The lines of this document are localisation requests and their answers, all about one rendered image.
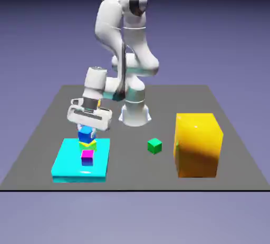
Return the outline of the large cyan box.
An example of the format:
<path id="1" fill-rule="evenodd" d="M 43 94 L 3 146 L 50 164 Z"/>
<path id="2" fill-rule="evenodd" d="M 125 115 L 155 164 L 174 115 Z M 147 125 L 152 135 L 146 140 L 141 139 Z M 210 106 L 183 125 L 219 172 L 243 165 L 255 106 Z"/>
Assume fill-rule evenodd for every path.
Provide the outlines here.
<path id="1" fill-rule="evenodd" d="M 82 166 L 79 140 L 66 138 L 51 169 L 53 181 L 56 183 L 98 183 L 106 180 L 110 140 L 98 138 L 94 151 L 93 165 Z"/>

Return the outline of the small magenta cube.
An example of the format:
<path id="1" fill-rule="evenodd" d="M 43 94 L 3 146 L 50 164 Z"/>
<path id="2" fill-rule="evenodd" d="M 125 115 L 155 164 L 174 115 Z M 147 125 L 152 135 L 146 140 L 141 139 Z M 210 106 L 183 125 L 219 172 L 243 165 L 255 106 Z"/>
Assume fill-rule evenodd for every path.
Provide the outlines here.
<path id="1" fill-rule="evenodd" d="M 94 158 L 94 150 L 84 149 L 81 153 L 82 166 L 92 166 Z"/>

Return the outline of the small yellow cube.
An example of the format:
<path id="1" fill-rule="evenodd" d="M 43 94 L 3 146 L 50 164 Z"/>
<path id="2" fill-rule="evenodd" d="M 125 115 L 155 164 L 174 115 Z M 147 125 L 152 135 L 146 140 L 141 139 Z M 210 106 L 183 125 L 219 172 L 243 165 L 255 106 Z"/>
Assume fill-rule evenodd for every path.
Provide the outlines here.
<path id="1" fill-rule="evenodd" d="M 97 141 L 95 139 L 90 143 L 85 143 L 85 142 L 79 141 L 79 149 L 80 149 L 81 152 L 83 150 L 96 151 L 96 149 L 97 149 Z"/>

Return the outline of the large yellow box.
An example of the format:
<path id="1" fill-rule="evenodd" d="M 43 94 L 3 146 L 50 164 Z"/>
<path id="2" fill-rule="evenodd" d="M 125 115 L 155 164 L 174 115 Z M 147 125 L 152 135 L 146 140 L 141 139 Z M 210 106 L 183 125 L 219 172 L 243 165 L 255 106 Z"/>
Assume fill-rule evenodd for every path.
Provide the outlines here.
<path id="1" fill-rule="evenodd" d="M 179 178 L 215 178 L 224 133 L 212 113 L 177 113 L 173 157 Z"/>

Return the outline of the small blue cube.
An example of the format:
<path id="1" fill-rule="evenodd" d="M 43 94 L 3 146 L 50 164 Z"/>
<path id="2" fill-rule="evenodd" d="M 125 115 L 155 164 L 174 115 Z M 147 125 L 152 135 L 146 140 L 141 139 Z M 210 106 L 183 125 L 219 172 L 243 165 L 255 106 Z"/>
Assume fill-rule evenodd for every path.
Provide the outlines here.
<path id="1" fill-rule="evenodd" d="M 92 127 L 83 126 L 82 129 L 78 131 L 79 141 L 85 142 L 85 143 L 92 142 L 94 139 L 91 139 L 90 137 L 91 131 L 92 131 Z"/>

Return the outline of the small green cube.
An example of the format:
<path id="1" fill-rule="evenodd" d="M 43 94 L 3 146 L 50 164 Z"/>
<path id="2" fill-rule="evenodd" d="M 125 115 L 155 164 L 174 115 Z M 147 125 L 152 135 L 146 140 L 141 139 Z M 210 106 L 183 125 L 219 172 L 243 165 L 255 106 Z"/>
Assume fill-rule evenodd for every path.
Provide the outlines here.
<path id="1" fill-rule="evenodd" d="M 152 154 L 157 154 L 162 151 L 162 141 L 157 138 L 153 138 L 147 142 L 147 149 Z"/>

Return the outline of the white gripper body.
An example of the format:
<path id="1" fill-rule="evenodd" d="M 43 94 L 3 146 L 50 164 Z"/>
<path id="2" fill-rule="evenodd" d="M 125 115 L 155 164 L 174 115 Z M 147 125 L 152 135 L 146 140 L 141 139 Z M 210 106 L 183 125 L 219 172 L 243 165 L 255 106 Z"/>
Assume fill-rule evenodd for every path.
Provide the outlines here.
<path id="1" fill-rule="evenodd" d="M 67 119 L 72 123 L 106 131 L 111 123 L 112 111 L 104 108 L 87 110 L 78 105 L 71 105 L 67 112 Z"/>

